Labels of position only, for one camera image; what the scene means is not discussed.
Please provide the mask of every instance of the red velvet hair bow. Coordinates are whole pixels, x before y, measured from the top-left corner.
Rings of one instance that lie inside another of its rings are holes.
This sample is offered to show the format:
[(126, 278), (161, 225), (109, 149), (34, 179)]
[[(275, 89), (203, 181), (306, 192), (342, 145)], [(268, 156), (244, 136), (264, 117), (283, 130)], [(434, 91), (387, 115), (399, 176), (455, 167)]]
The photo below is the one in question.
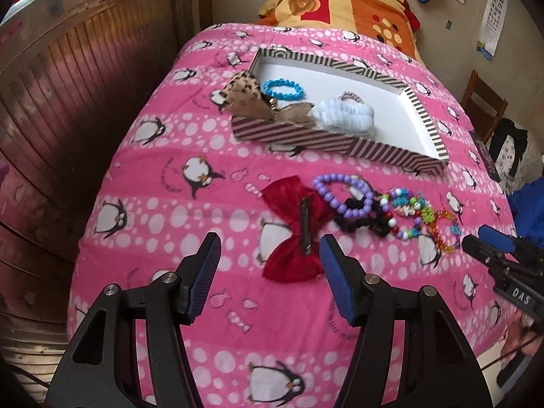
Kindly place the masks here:
[[(306, 187), (298, 176), (283, 178), (267, 185), (262, 199), (293, 233), (276, 247), (265, 264), (263, 276), (271, 281), (304, 282), (323, 274), (319, 259), (317, 233), (334, 216), (335, 211), (314, 189)], [(304, 256), (301, 248), (302, 229), (300, 207), (303, 198), (309, 202), (309, 235), (311, 252)]]

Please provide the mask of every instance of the wooden chair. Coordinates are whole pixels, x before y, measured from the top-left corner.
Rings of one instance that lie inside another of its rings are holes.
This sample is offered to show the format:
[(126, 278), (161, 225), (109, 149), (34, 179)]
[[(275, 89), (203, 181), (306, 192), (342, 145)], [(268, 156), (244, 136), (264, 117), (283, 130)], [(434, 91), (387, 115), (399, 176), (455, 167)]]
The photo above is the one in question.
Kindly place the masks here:
[[(473, 93), (477, 94), (497, 112), (495, 117), (492, 117), (472, 100)], [(500, 119), (503, 117), (507, 106), (508, 101), (497, 95), (493, 89), (480, 79), (478, 72), (472, 70), (469, 84), (467, 85), (463, 99), (461, 100), (461, 107), (463, 107), (465, 113), (469, 116), (472, 126), (474, 126), (474, 130), (484, 143), (488, 142), (489, 138), (491, 138), (491, 135), (496, 129)]]

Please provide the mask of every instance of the black scrunchie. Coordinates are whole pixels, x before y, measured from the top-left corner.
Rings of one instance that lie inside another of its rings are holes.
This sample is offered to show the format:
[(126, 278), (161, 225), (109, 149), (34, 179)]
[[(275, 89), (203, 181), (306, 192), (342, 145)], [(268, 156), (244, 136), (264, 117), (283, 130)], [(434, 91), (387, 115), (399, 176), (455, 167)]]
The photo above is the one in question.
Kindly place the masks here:
[[(350, 209), (361, 209), (364, 207), (364, 200), (356, 200), (348, 198), (344, 204)], [(364, 218), (358, 218), (355, 220), (347, 220), (343, 215), (337, 213), (335, 216), (335, 223), (340, 230), (346, 233), (354, 233), (358, 228), (368, 227), (379, 237), (384, 238), (391, 231), (391, 227), (388, 224), (389, 219), (384, 216), (384, 211), (381, 209), (380, 203), (376, 200), (372, 202), (372, 211), (375, 213), (375, 217), (365, 216)]]

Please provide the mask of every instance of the wall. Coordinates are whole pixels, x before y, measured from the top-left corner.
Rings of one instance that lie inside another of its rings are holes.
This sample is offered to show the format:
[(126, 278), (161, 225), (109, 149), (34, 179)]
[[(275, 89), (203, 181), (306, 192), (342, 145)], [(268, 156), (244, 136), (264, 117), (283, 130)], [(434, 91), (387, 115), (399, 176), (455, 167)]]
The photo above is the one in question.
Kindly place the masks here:
[[(214, 21), (251, 23), (266, 0), (214, 0)], [(520, 0), (510, 0), (495, 58), (476, 51), (487, 0), (408, 0), (422, 27), (417, 47), (428, 68), (461, 99), (474, 68), (501, 97), (506, 116), (533, 131), (544, 149), (544, 38)], [(450, 30), (445, 28), (452, 21)]]

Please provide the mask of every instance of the bed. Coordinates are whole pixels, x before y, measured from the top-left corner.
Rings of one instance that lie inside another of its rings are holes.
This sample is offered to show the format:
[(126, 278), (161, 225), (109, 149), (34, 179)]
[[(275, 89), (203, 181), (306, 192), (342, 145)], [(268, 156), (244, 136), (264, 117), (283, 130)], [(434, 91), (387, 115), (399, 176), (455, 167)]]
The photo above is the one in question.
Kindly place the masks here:
[[(234, 139), (217, 91), (249, 67), (259, 47), (350, 63), (363, 60), (415, 91), (416, 85), (424, 86), (426, 95), (416, 93), (448, 149), (449, 166), (441, 175), (429, 175), (336, 153)], [(235, 62), (228, 58), (232, 54), (238, 57)], [(463, 235), (484, 223), (513, 234), (507, 200), (480, 161), (471, 129), (458, 102), (431, 73), (378, 40), (354, 40), (343, 30), (324, 28), (233, 23), (206, 29), (180, 51), (112, 159), (80, 241), (69, 335), (105, 285), (146, 285), (194, 253), (208, 231), (217, 232), (222, 256), (208, 302), (197, 322), (182, 329), (204, 404), (246, 405), (265, 394), (274, 406), (333, 406), (357, 329), (339, 316), (324, 277), (292, 284), (262, 277), (266, 259), (288, 237), (288, 229), (260, 199), (261, 191), (296, 174), (310, 185), (316, 175), (345, 172), (363, 177), (376, 190), (403, 186), (421, 191), (436, 209), (457, 214)], [(450, 229), (442, 230), (453, 242)], [(349, 235), (333, 222), (325, 232), (334, 234), (367, 272), (393, 286), (435, 286), (477, 355), (503, 336), (511, 308), (493, 293), (486, 269), (460, 250), (440, 253), (428, 235), (398, 241), (390, 235), (380, 239), (364, 228)], [(395, 397), (402, 339), (399, 326), (386, 400)], [(153, 402), (142, 326), (137, 346), (142, 393)], [(256, 369), (269, 372), (255, 377)], [(282, 390), (287, 378), (300, 379), (297, 388)]]

